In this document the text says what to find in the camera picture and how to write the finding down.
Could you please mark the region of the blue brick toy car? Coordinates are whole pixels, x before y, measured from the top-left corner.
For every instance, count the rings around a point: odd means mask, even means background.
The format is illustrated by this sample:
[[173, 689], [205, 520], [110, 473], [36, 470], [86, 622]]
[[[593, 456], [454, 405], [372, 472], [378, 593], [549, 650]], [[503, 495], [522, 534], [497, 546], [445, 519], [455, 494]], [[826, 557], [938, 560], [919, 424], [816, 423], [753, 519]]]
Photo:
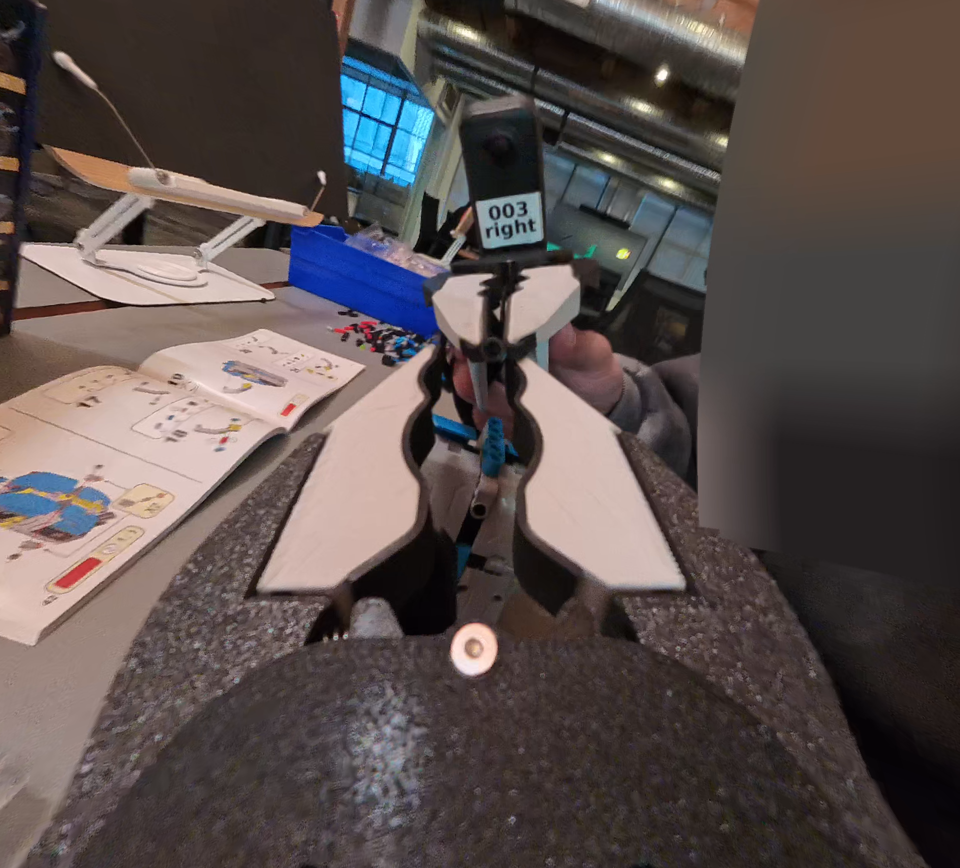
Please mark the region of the blue brick toy car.
[[433, 415], [436, 442], [422, 471], [434, 521], [455, 551], [455, 621], [495, 626], [508, 599], [519, 589], [513, 542], [520, 461], [504, 466], [498, 478], [481, 471], [482, 431]]

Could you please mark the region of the white adjustable stand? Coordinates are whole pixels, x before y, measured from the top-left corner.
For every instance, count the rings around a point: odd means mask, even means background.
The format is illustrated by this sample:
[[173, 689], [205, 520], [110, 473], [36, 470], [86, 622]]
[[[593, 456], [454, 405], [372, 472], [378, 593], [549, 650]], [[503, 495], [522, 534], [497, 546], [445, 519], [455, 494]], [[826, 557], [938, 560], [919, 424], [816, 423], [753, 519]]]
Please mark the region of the white adjustable stand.
[[[128, 191], [91, 224], [82, 229], [70, 246], [30, 242], [22, 244], [19, 255], [51, 274], [73, 285], [80, 282], [80, 269], [88, 272], [88, 281], [107, 275], [121, 277], [126, 285], [140, 286], [155, 294], [173, 296], [177, 289], [198, 291], [210, 284], [210, 265], [222, 252], [246, 239], [267, 222], [300, 223], [317, 213], [327, 185], [327, 172], [316, 174], [317, 192], [306, 206], [295, 202], [259, 196], [218, 186], [203, 178], [176, 173], [157, 166], [134, 135], [126, 119], [99, 84], [74, 58], [62, 49], [53, 50], [52, 62], [80, 85], [96, 94], [112, 112], [132, 141], [144, 165], [123, 167]], [[156, 252], [135, 254], [115, 251], [103, 254], [110, 242], [131, 226], [140, 215], [148, 214], [159, 201], [182, 204], [235, 218], [211, 239], [195, 247], [190, 255], [177, 259]]]

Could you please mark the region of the dark robot kit box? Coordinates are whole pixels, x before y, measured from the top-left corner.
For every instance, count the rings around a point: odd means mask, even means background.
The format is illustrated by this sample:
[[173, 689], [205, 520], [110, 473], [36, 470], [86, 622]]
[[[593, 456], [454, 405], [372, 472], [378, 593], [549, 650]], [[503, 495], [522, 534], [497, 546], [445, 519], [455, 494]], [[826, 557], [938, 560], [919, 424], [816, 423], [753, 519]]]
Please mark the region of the dark robot kit box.
[[37, 148], [46, 8], [1, 0], [1, 336], [14, 322], [25, 206]]

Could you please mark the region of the crumpled clear plastic bag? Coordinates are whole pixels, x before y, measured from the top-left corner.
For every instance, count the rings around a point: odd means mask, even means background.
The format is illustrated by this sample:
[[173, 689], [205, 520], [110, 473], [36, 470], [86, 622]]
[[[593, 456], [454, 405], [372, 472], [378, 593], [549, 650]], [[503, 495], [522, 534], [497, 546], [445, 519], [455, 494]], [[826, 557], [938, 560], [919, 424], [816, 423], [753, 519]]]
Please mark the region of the crumpled clear plastic bag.
[[347, 248], [388, 262], [424, 278], [437, 277], [449, 268], [437, 259], [415, 252], [409, 245], [374, 222], [349, 234], [344, 242]]

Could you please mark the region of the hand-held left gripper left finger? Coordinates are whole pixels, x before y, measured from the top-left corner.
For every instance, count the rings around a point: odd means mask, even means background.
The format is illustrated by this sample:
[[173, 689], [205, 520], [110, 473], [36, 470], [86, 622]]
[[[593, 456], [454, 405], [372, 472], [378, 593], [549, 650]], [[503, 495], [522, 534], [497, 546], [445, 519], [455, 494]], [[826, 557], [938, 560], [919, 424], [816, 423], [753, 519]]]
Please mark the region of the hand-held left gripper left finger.
[[426, 410], [425, 346], [336, 418], [322, 435], [256, 583], [258, 595], [332, 597], [388, 558], [416, 530], [422, 482], [410, 451]]

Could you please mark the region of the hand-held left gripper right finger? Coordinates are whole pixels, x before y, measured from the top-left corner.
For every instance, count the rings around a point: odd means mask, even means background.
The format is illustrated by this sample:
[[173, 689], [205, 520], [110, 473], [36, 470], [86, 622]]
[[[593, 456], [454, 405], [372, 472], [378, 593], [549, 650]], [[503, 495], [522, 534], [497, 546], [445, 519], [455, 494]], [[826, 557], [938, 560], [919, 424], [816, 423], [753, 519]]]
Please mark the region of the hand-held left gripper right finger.
[[601, 602], [683, 593], [687, 579], [618, 430], [535, 360], [513, 367], [513, 569], [552, 615], [578, 593]]

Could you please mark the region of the blue storage bin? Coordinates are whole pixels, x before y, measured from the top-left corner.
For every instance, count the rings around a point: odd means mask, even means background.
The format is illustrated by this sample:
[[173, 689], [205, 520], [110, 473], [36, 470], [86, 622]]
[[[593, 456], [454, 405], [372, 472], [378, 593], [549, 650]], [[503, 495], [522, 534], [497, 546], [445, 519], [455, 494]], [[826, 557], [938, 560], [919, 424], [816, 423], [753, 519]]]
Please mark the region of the blue storage bin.
[[424, 337], [438, 325], [425, 285], [430, 277], [346, 246], [341, 226], [291, 229], [289, 284], [346, 309]]

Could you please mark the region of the person's right hand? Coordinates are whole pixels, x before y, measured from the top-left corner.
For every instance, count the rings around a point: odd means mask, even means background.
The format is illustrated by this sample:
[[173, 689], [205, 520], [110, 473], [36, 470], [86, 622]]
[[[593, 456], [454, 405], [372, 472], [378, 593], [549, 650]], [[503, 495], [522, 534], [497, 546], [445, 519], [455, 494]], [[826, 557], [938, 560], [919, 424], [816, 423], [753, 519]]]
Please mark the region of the person's right hand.
[[[504, 437], [512, 439], [514, 413], [504, 386], [491, 383], [486, 406], [480, 407], [468, 359], [459, 349], [450, 347], [446, 361], [450, 363], [449, 381], [459, 420], [482, 431], [489, 419], [498, 419]], [[596, 332], [566, 325], [549, 342], [548, 370], [567, 389], [600, 414], [612, 417], [615, 423], [620, 423], [622, 416], [631, 422], [640, 411], [637, 387], [624, 372], [609, 341]]]

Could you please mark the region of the open instruction booklet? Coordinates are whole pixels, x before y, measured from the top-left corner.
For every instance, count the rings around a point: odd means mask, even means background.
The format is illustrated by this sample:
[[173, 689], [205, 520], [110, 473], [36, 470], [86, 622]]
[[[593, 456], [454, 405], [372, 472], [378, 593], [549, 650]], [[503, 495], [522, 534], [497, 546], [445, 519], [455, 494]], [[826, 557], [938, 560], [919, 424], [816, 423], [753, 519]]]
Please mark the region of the open instruction booklet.
[[259, 329], [2, 403], [2, 639], [36, 645], [364, 368]]

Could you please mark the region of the blue brick beam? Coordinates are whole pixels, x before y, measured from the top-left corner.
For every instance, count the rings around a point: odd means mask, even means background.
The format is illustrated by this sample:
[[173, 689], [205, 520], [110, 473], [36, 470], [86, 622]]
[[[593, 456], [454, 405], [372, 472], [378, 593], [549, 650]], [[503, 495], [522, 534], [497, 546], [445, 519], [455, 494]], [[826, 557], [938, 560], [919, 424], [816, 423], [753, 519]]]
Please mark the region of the blue brick beam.
[[497, 479], [506, 466], [519, 463], [519, 455], [507, 440], [503, 421], [489, 417], [478, 439], [481, 472], [485, 478]]

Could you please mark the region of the pile of small brick parts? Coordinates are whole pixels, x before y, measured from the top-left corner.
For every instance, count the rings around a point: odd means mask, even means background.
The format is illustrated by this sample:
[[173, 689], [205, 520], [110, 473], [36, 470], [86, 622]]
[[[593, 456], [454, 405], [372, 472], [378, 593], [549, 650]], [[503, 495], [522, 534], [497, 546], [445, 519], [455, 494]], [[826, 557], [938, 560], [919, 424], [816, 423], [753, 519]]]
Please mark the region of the pile of small brick parts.
[[377, 320], [341, 322], [328, 327], [343, 344], [378, 356], [384, 367], [396, 367], [414, 358], [430, 339], [421, 334]]

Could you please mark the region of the grey desk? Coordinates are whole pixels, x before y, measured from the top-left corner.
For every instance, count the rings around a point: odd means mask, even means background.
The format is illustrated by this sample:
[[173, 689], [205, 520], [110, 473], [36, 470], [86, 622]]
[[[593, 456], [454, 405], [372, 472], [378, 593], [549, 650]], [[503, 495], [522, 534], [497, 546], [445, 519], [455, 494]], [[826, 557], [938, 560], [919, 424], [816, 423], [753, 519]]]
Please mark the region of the grey desk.
[[1, 864], [19, 866], [66, 797], [114, 675], [140, 627], [201, 542], [310, 433], [319, 431], [396, 372], [333, 331], [354, 319], [341, 306], [287, 286], [288, 255], [231, 249], [217, 261], [275, 289], [273, 301], [152, 308], [98, 307], [27, 264], [11, 333], [2, 338], [2, 400], [97, 365], [126, 368], [161, 349], [258, 329], [284, 334], [365, 365], [314, 408], [289, 437], [266, 442], [198, 510], [127, 566], [38, 645], [2, 640], [2, 757], [24, 779], [2, 807]]

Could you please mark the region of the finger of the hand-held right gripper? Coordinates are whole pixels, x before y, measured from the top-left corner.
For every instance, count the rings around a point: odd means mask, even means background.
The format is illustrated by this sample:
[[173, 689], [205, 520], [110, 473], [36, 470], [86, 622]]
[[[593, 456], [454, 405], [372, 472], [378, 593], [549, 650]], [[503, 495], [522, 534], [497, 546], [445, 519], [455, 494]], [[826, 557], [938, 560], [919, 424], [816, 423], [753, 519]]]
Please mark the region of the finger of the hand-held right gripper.
[[502, 266], [497, 295], [497, 358], [549, 358], [551, 339], [579, 313], [581, 281], [572, 266]]
[[434, 285], [434, 315], [445, 339], [472, 362], [487, 362], [494, 335], [490, 286], [493, 273], [448, 273]]

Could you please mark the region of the large paned window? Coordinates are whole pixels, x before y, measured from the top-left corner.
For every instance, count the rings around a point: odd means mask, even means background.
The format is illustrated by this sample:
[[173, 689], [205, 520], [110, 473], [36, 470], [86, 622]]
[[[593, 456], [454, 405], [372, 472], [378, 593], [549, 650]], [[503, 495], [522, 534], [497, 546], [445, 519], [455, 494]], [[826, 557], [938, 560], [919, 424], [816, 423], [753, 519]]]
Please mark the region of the large paned window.
[[343, 154], [359, 175], [409, 189], [419, 173], [435, 112], [402, 67], [346, 55], [341, 67]]

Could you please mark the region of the black divider panel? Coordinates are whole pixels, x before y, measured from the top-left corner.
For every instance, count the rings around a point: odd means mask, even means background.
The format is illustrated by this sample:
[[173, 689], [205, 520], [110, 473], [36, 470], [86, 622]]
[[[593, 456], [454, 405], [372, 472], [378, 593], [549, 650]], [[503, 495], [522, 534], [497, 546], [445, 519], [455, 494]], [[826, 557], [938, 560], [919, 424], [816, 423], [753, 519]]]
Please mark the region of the black divider panel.
[[349, 212], [341, 54], [321, 0], [34, 0], [46, 8], [38, 142], [127, 166], [144, 159], [103, 99], [50, 56], [62, 50], [119, 110], [156, 167], [231, 190]]

